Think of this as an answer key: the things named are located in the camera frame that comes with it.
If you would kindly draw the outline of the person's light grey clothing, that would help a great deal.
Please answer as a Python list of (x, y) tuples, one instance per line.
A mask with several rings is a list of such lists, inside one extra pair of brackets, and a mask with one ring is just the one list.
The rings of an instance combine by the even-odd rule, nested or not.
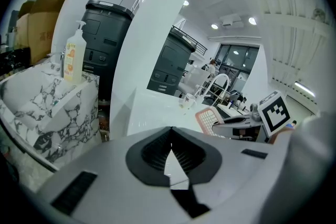
[(336, 112), (295, 130), (274, 187), (279, 218), (313, 224), (332, 213), (336, 200)]

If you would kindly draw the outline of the dark glass window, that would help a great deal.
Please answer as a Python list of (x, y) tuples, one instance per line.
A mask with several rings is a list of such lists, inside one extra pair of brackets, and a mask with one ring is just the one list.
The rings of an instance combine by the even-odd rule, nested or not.
[(229, 91), (242, 92), (257, 58), (259, 48), (221, 44), (216, 54), (216, 71), (229, 79)]

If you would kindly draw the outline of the chrome tap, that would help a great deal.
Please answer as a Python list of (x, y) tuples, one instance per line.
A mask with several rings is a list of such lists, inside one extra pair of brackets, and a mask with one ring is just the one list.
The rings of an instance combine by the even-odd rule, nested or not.
[(64, 77), (64, 59), (65, 59), (66, 46), (63, 47), (61, 52), (51, 52), (47, 54), (47, 57), (59, 56), (60, 57), (60, 77)]

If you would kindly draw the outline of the white pump bottle orange label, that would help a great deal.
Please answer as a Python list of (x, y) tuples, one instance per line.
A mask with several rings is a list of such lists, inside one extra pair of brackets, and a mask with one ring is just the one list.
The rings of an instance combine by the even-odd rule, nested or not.
[(78, 20), (79, 28), (75, 34), (68, 38), (64, 58), (64, 79), (72, 84), (80, 84), (82, 76), (82, 64), (87, 42), (83, 38), (82, 27), (86, 24)]

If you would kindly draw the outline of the tall cardboard box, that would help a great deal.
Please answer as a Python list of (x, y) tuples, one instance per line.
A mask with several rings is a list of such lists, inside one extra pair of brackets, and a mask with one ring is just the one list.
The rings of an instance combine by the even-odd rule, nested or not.
[(34, 1), (27, 1), (22, 4), (16, 21), (15, 48), (28, 47), (28, 18), (34, 5)]

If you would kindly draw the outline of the marble pattern sink cabinet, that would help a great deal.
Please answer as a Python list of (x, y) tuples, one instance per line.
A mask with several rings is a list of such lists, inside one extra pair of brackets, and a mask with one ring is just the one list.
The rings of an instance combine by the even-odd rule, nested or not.
[(0, 123), (52, 172), (101, 143), (99, 76), (83, 72), (75, 85), (59, 74), (60, 66), (47, 62), (0, 82)]

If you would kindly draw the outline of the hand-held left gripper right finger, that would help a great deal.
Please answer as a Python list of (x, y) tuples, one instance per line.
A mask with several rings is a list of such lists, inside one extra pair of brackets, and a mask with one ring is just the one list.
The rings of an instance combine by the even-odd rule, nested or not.
[(171, 128), (171, 224), (196, 220), (248, 188), (252, 197), (275, 182), (286, 154), (286, 138), (275, 144), (230, 140)]

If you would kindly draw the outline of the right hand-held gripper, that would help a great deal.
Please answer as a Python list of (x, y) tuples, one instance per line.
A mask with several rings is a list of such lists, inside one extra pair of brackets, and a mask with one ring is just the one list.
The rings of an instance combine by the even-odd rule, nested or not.
[(212, 131), (217, 136), (230, 139), (256, 139), (256, 142), (275, 142), (282, 132), (292, 131), (291, 116), (283, 94), (275, 90), (257, 103), (250, 105), (248, 115), (223, 119), (224, 123), (251, 122), (255, 126), (230, 126), (215, 124)]

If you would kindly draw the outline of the clear glass cup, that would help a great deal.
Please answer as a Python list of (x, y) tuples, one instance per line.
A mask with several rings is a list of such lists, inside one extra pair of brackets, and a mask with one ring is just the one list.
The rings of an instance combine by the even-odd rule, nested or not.
[(180, 103), (180, 107), (183, 109), (190, 109), (193, 105), (196, 104), (196, 97), (190, 93), (187, 93), (183, 100)]

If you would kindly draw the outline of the pink soap dish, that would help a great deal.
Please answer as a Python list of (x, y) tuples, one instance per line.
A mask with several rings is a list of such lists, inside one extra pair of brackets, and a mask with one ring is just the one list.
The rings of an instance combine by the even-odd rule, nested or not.
[(223, 118), (215, 107), (208, 106), (207, 108), (197, 112), (195, 117), (204, 134), (223, 137), (215, 134), (212, 130), (213, 125), (224, 123)]

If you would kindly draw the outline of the white curved faucet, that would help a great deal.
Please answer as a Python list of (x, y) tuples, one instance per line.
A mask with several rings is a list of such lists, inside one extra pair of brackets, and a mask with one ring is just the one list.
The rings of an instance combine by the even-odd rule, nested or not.
[(203, 98), (211, 97), (214, 95), (216, 97), (214, 103), (219, 99), (223, 99), (227, 89), (230, 85), (230, 78), (227, 74), (220, 73), (214, 77), (209, 85), (205, 88), (202, 96)]

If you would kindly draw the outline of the person's right forearm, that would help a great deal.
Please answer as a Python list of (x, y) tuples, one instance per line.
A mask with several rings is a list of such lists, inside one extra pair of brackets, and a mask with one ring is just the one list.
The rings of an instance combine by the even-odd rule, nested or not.
[(293, 129), (289, 127), (284, 127), (277, 133), (273, 134), (268, 141), (268, 144), (274, 144), (279, 137), (289, 136), (293, 133)]

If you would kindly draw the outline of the long tube light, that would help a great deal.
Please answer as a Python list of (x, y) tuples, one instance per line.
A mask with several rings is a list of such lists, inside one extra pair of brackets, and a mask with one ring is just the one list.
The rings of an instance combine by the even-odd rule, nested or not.
[(301, 84), (300, 82), (296, 81), (294, 83), (294, 85), (298, 88), (300, 88), (301, 90), (303, 90), (304, 92), (306, 92), (307, 94), (311, 95), (312, 97), (316, 97), (316, 95), (306, 86), (304, 86), (303, 84)]

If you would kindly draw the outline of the white ceiling air conditioner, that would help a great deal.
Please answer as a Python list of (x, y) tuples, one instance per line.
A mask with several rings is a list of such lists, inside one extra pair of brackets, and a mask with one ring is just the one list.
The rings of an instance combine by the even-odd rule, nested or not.
[(244, 26), (244, 23), (238, 14), (222, 16), (220, 21), (225, 28), (243, 28)]

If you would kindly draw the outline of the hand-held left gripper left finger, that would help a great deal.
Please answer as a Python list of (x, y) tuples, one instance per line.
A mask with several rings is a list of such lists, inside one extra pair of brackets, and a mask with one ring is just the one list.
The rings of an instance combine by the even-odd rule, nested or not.
[(126, 154), (135, 143), (162, 128), (105, 142), (85, 152), (54, 173), (37, 196), (52, 204), (81, 173), (96, 177), (73, 212), (74, 221), (84, 224), (183, 224), (190, 217), (168, 187), (148, 186), (127, 168)]

